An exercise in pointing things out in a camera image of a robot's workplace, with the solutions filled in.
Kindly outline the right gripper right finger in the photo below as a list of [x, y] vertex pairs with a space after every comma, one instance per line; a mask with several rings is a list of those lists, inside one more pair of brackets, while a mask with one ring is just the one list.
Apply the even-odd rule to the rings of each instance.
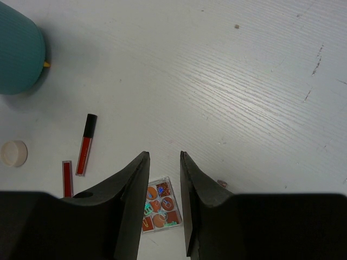
[[191, 259], [346, 259], [346, 196], [233, 194], [180, 154]]

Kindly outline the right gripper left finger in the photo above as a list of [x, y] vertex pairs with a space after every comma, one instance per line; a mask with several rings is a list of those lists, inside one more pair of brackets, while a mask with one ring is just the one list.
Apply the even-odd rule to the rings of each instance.
[[71, 198], [1, 192], [1, 259], [136, 259], [150, 155]]

